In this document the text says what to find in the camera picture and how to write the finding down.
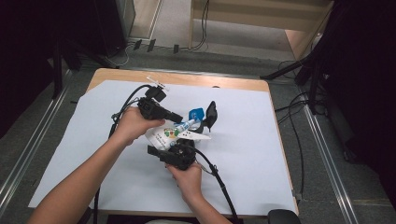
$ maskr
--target gray floor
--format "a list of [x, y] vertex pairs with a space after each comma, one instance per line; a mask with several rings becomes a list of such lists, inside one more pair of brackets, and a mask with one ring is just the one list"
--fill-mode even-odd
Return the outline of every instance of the gray floor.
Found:
[[[279, 62], [272, 60], [212, 53], [180, 52], [173, 54], [171, 49], [155, 49], [151, 53], [146, 53], [146, 47], [142, 47], [136, 51], [130, 50], [129, 53], [131, 59], [122, 69], [165, 69], [216, 73], [222, 76], [228, 74], [226, 76], [229, 77], [258, 78], [259, 75], [274, 72], [279, 65]], [[121, 55], [113, 60], [121, 63], [126, 58]], [[61, 108], [49, 126], [5, 213], [0, 217], [0, 223], [24, 223], [32, 213], [32, 209], [27, 208], [27, 204], [30, 202], [54, 150], [63, 137], [67, 123], [73, 115], [76, 104], [71, 102], [78, 101], [78, 98], [85, 92], [92, 74], [98, 68], [96, 63], [84, 57], [82, 61], [83, 67], [80, 71], [73, 72], [70, 88]], [[299, 93], [292, 80], [285, 77], [271, 81], [270, 91], [275, 108], [289, 105], [290, 100]], [[23, 113], [7, 135], [0, 139], [0, 183], [3, 183], [11, 172], [35, 126], [50, 103], [51, 95], [52, 87], [49, 86]], [[283, 114], [279, 112], [276, 115], [281, 118]], [[335, 137], [331, 123], [326, 117], [317, 116], [317, 118], [338, 172], [353, 202], [359, 223], [396, 223], [396, 213], [387, 200], [377, 175], [363, 164], [345, 162], [341, 145]], [[293, 121], [304, 153], [304, 194], [303, 200], [299, 204], [302, 223], [346, 223], [305, 113], [302, 111], [294, 115]], [[279, 125], [279, 130], [290, 169], [290, 177], [295, 190], [299, 191], [302, 175], [296, 136], [288, 120]], [[106, 223], [106, 216], [101, 216], [101, 222]], [[246, 223], [266, 223], [266, 221], [251, 219]]]
[[[157, 40], [156, 46], [172, 48], [179, 44], [187, 47], [190, 14], [191, 1], [163, 0], [151, 37]], [[197, 46], [201, 38], [201, 20], [194, 20], [192, 45]], [[198, 51], [277, 61], [294, 60], [284, 30], [218, 21], [206, 22], [205, 44]]]

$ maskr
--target person's left hand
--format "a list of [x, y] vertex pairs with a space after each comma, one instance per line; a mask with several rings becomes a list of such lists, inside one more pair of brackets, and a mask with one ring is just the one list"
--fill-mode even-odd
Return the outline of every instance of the person's left hand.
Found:
[[144, 119], [139, 108], [129, 107], [123, 112], [119, 125], [111, 137], [118, 138], [128, 146], [148, 129], [163, 124], [165, 124], [164, 119]]
[[165, 167], [172, 173], [173, 178], [180, 188], [182, 198], [187, 204], [192, 204], [192, 202], [204, 197], [201, 192], [201, 164], [194, 162], [189, 169], [185, 171], [179, 170], [170, 164], [165, 164]]

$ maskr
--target forearm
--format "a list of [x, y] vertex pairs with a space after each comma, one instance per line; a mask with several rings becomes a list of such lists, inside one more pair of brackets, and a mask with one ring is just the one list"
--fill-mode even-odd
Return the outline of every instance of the forearm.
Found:
[[77, 223], [124, 147], [109, 139], [43, 199], [29, 223]]
[[220, 214], [203, 196], [194, 197], [187, 200], [187, 205], [196, 215], [201, 224], [211, 223], [231, 223], [227, 218]]

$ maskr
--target metal rail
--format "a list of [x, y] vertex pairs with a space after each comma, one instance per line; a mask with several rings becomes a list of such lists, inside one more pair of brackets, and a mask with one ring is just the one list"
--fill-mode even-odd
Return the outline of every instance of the metal rail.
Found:
[[[302, 98], [303, 100], [308, 100], [305, 95], [303, 95]], [[320, 129], [317, 117], [311, 113], [311, 110], [307, 105], [304, 107], [304, 112], [315, 137], [315, 141], [317, 142], [320, 156], [323, 159], [323, 164], [330, 178], [330, 182], [332, 183], [332, 189], [334, 190], [335, 197], [344, 216], [344, 220], [346, 221], [346, 224], [358, 224], [359, 221], [353, 209], [352, 202], [349, 199], [341, 176], [338, 174], [336, 165], [332, 159], [332, 153], [330, 152], [326, 139]]]
[[52, 123], [53, 118], [61, 106], [64, 97], [66, 96], [70, 79], [72, 77], [72, 72], [68, 70], [64, 76], [64, 89], [58, 95], [58, 97], [52, 100], [44, 113], [44, 116], [35, 128], [29, 142], [26, 144], [23, 152], [15, 163], [11, 173], [8, 175], [6, 181], [0, 188], [0, 218], [3, 216], [7, 209], [9, 202], [12, 199], [18, 185], [21, 183], [23, 175], [25, 174], [27, 168], [29, 167], [32, 158], [34, 157], [41, 141], [44, 138], [49, 126]]

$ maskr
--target white tabletop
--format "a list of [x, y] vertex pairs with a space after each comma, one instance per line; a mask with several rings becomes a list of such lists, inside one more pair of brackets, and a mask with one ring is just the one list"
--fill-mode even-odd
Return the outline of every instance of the white tabletop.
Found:
[[[29, 207], [38, 206], [56, 184], [106, 141], [111, 115], [142, 84], [147, 83], [108, 80], [79, 99]], [[212, 127], [212, 139], [196, 147], [217, 165], [239, 216], [266, 216], [280, 208], [298, 213], [268, 91], [167, 87], [171, 90], [161, 105], [180, 115], [197, 107], [205, 111], [211, 101], [216, 102], [219, 118]], [[136, 96], [144, 96], [144, 91]], [[149, 141], [141, 136], [120, 155], [102, 184], [99, 209], [111, 214], [192, 216], [163, 162], [147, 153], [147, 144]], [[214, 176], [203, 173], [202, 190], [222, 214], [231, 214]]]

